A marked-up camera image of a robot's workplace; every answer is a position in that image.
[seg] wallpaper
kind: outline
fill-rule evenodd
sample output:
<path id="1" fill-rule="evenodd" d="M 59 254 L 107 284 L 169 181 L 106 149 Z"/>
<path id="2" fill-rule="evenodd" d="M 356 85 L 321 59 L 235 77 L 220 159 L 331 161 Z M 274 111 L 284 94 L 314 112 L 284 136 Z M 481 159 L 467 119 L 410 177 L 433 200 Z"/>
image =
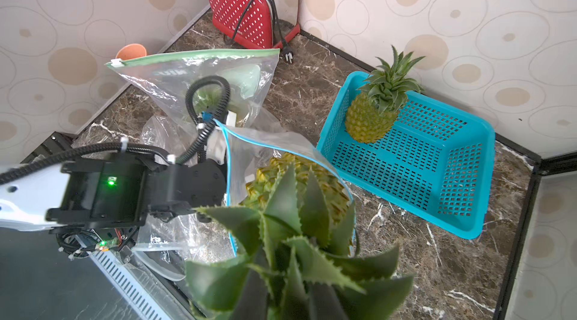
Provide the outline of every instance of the wallpaper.
<path id="1" fill-rule="evenodd" d="M 126 86 L 104 64 L 166 48 L 208 0 L 0 0 L 0 163 L 77 133 Z"/>
<path id="2" fill-rule="evenodd" d="M 542 157 L 577 150 L 577 0 L 300 2 L 303 29 L 335 47 L 371 65 L 415 51 L 433 98 Z"/>
<path id="3" fill-rule="evenodd" d="M 545 176 L 525 239 L 506 319 L 577 314 L 577 172 Z"/>

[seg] black plastic mount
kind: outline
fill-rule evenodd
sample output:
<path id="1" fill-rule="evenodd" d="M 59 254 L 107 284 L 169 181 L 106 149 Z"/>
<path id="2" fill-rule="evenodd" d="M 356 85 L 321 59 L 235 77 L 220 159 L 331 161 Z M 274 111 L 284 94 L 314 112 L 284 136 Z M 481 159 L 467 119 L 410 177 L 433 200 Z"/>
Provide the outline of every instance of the black plastic mount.
<path id="1" fill-rule="evenodd" d="M 211 159 L 165 166 L 152 155 L 126 152 L 78 158 L 61 172 L 70 173 L 62 206 L 49 209 L 46 218 L 68 229 L 142 226 L 149 213 L 169 221 L 196 207 L 220 205 L 226 192 L 226 171 Z"/>

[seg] pineapple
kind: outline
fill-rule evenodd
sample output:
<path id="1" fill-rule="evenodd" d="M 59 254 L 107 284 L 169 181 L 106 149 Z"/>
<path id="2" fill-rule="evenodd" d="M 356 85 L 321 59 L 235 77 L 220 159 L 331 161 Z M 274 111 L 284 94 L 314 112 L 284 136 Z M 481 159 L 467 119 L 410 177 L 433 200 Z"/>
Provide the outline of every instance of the pineapple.
<path id="1" fill-rule="evenodd" d="M 359 87 L 361 93 L 347 110 L 344 126 L 357 142 L 374 143 L 383 138 L 395 123 L 399 110 L 407 102 L 407 91 L 421 92 L 413 78 L 405 78 L 408 71 L 424 57 L 411 60 L 413 52 L 403 56 L 393 46 L 393 65 L 377 57 L 377 66 Z"/>
<path id="2" fill-rule="evenodd" d="M 399 247 L 350 257 L 355 203 L 333 216 L 326 188 L 333 182 L 307 160 L 274 159 L 260 170 L 247 206 L 196 208 L 221 223 L 240 246 L 236 258 L 213 264 L 186 261 L 192 299 L 218 320 L 386 319 L 413 288 L 413 277 L 391 278 Z M 204 318 L 191 306 L 196 318 Z"/>
<path id="3" fill-rule="evenodd" d="M 285 152 L 280 158 L 271 158 L 268 166 L 257 169 L 256 179 L 246 184 L 246 192 L 249 195 L 241 204 L 255 210 L 263 210 L 279 176 L 283 175 L 290 165 L 293 165 L 297 174 L 299 208 L 302 206 L 302 199 L 307 191 L 309 173 L 312 172 L 327 201 L 331 226 L 339 223 L 344 217 L 349 202 L 348 197 L 343 194 L 343 185 L 326 168 L 290 152 Z"/>

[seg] pineapple crown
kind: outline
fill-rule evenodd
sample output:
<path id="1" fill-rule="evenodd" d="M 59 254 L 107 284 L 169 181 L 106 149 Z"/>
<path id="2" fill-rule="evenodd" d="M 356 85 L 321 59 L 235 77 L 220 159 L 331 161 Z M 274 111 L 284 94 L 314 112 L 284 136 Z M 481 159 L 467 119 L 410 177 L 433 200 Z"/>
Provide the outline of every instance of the pineapple crown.
<path id="1" fill-rule="evenodd" d="M 220 263 L 187 261 L 193 300 L 218 320 L 386 319 L 413 287 L 411 276 L 391 278 L 399 248 L 360 258 L 357 238 L 355 257 L 349 257 L 354 202 L 329 226 L 328 204 L 312 171 L 300 206 L 294 166 L 277 181 L 261 210 L 196 208 L 227 228 L 241 253 Z"/>
<path id="2" fill-rule="evenodd" d="M 413 78 L 405 78 L 408 71 L 424 57 L 418 57 L 411 60 L 413 52 L 406 56 L 403 52 L 397 53 L 393 47 L 393 65 L 388 64 L 382 58 L 371 75 L 365 80 L 366 84 L 359 89 L 369 97 L 369 100 L 375 106 L 379 113 L 385 111 L 397 111 L 407 102 L 407 91 L 421 92 L 422 88 Z"/>

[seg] orange cup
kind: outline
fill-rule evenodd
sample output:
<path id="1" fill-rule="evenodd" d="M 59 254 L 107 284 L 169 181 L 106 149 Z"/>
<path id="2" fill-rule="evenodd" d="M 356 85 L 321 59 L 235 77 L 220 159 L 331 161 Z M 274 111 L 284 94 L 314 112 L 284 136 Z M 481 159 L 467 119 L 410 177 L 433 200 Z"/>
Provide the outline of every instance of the orange cup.
<path id="1" fill-rule="evenodd" d="M 123 61 L 133 60 L 135 58 L 145 57 L 147 55 L 146 48 L 138 43 L 132 43 L 122 47 L 116 54 L 117 58 Z"/>

